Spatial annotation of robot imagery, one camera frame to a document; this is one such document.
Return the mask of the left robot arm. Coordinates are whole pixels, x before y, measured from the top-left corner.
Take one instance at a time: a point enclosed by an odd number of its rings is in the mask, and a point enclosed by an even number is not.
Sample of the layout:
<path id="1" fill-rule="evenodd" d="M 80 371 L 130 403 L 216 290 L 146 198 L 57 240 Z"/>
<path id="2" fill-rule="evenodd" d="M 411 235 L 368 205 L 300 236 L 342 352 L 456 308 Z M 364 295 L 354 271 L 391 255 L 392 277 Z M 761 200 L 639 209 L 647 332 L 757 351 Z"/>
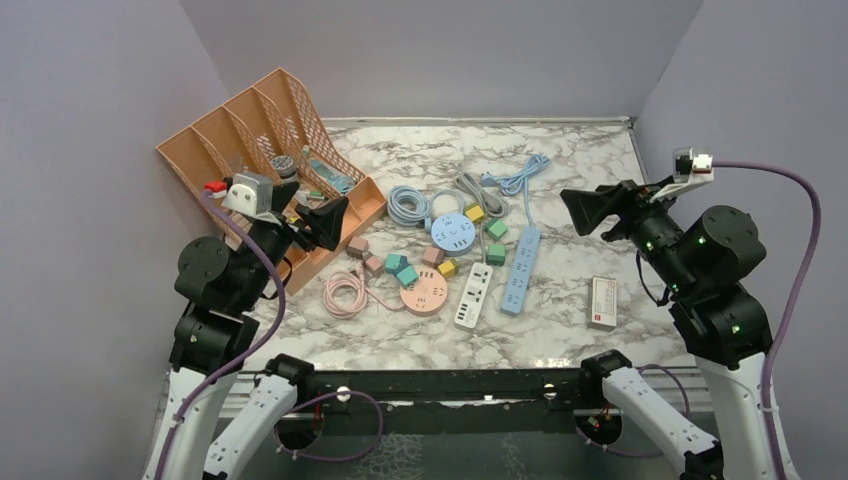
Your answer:
<path id="1" fill-rule="evenodd" d="M 249 228 L 235 223 L 205 190 L 201 200 L 241 242 L 232 249 L 214 236 L 191 241 L 178 259 L 176 291 L 188 304 L 177 321 L 169 356 L 165 416 L 143 474 L 146 479 L 234 479 L 286 408 L 302 410 L 314 397 L 310 369 L 284 363 L 284 376 L 256 407 L 215 434 L 224 402 L 246 360 L 280 327 L 286 284 L 277 270 L 294 244 L 335 249 L 349 201 L 339 197 L 311 209 L 299 206 L 290 224 L 270 209 Z"/>

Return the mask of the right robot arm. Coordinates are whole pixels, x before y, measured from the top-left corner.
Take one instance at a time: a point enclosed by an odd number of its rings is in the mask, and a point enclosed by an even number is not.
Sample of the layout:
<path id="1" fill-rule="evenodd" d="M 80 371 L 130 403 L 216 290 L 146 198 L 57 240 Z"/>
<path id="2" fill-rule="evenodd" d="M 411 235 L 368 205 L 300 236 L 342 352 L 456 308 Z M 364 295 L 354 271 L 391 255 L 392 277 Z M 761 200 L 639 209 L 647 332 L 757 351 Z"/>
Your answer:
<path id="1" fill-rule="evenodd" d="M 751 217 L 727 205 L 708 208 L 682 229 L 669 209 L 688 190 L 668 180 L 624 181 L 565 189 L 561 198 L 580 235 L 615 216 L 603 239 L 632 242 L 665 283 L 674 326 L 707 384 L 718 434 L 696 427 L 616 350 L 582 362 L 578 396 L 592 407 L 608 401 L 624 411 L 683 479 L 794 479 L 766 371 L 776 341 L 764 308 L 742 285 L 765 248 Z"/>

